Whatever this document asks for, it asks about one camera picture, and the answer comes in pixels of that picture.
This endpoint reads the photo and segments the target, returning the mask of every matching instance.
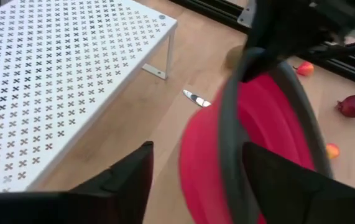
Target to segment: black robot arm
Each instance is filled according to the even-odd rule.
[[[353,0],[257,0],[256,3],[244,49],[261,47],[265,51],[253,62],[244,82],[323,42],[344,44],[344,38],[355,29]]]

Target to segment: knife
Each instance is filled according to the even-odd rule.
[[[197,105],[199,105],[201,107],[207,107],[207,106],[210,106],[210,104],[211,104],[209,101],[206,101],[206,100],[200,98],[198,95],[195,95],[188,90],[183,90],[183,93],[186,97],[188,97],[188,99],[190,99],[192,102],[196,103]]]

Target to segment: pink bowl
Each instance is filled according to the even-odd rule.
[[[181,185],[196,224],[233,223],[219,162],[221,93],[216,95],[211,106],[198,110],[192,116],[182,137],[179,161]],[[237,109],[241,125],[252,142],[313,169],[299,120],[288,99],[270,76],[265,74],[250,83],[240,83]],[[265,223],[262,216],[258,223]]]

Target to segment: white perforated shelf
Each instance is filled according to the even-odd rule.
[[[60,160],[176,25],[130,0],[0,7],[0,192],[27,190]]]

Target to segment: cross-shaped hole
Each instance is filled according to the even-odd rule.
[[[16,131],[9,131],[8,137],[14,137],[16,136]]]
[[[3,177],[3,183],[11,182],[12,175],[7,175]]]
[[[28,128],[22,129],[21,134],[28,134]]]
[[[7,147],[8,147],[8,148],[14,147],[14,144],[15,144],[15,143],[16,143],[15,141],[8,142],[8,143],[7,143]]]
[[[26,178],[26,176],[25,176],[25,175],[26,175],[26,173],[27,173],[27,172],[25,172],[25,171],[24,171],[24,172],[20,172],[20,173],[18,173],[18,179],[19,179],[19,180],[21,180],[21,179],[25,179],[25,178]]]
[[[27,160],[26,160],[26,159],[24,159],[23,161],[19,161],[18,163],[19,163],[18,167],[25,167],[25,166],[27,166]]]
[[[53,149],[53,143],[46,144],[45,150],[51,150]]]
[[[32,164],[38,164],[40,157],[32,158]]]
[[[40,141],[40,136],[34,136],[34,142]]]
[[[40,152],[40,146],[34,146],[34,153],[35,152]]]
[[[27,155],[28,149],[21,149],[20,150],[20,156],[26,156]]]
[[[11,159],[11,158],[14,158],[14,152],[7,152],[6,159]]]
[[[7,171],[7,170],[12,170],[13,169],[13,163],[9,163],[9,164],[5,164],[4,165],[4,170]]]
[[[17,112],[10,112],[10,117],[11,118],[17,117]]]

